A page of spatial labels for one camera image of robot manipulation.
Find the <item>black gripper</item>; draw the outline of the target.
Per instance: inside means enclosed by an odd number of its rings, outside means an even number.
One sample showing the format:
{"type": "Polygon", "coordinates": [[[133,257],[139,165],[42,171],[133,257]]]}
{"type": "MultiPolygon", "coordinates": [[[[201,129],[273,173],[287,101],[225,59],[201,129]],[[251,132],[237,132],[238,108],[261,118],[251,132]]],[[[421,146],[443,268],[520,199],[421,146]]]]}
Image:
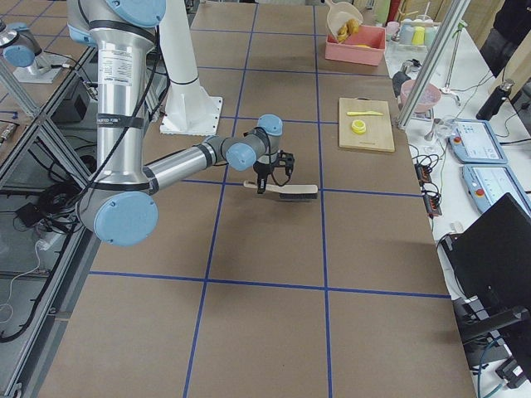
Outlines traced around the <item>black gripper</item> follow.
{"type": "Polygon", "coordinates": [[[257,174],[257,193],[264,194],[266,192],[266,179],[272,175],[276,168],[284,168],[285,175],[291,178],[294,170],[295,156],[293,153],[287,153],[280,150],[274,155],[264,155],[257,160],[253,165],[253,170],[257,174]]]}

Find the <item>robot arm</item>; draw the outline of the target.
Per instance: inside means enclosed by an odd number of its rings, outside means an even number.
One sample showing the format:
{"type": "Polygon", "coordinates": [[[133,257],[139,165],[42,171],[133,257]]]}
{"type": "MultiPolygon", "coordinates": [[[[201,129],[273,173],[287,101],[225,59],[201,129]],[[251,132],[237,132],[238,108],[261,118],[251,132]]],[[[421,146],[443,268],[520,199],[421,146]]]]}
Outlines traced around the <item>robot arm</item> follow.
{"type": "Polygon", "coordinates": [[[277,168],[292,173],[295,160],[279,147],[283,124],[273,114],[240,138],[217,136],[222,99],[200,83],[183,2],[70,1],[67,11],[71,38],[98,51],[97,168],[76,212],[100,240],[131,246],[146,239],[158,222],[154,193],[212,165],[253,169],[258,192],[277,168]],[[144,164],[151,51],[168,76],[162,131],[198,134],[203,141],[144,164]]]}

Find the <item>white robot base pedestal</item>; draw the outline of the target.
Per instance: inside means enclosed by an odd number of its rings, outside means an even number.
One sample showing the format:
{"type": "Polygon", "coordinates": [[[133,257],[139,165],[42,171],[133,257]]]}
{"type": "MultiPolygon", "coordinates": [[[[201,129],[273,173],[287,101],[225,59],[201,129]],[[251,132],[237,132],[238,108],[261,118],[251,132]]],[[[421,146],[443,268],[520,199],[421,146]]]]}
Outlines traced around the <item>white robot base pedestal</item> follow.
{"type": "Polygon", "coordinates": [[[210,96],[199,80],[183,1],[166,2],[159,30],[170,82],[160,131],[165,134],[215,135],[223,99],[210,96]]]}

